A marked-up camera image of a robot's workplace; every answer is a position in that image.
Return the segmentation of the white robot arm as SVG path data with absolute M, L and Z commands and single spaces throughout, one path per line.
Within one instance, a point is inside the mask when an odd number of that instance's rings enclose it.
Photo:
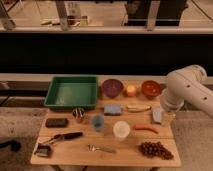
M 206 79 L 207 73 L 200 65 L 170 72 L 160 95 L 161 107 L 166 112 L 178 111 L 187 101 L 213 119 L 213 91 L 202 84 Z

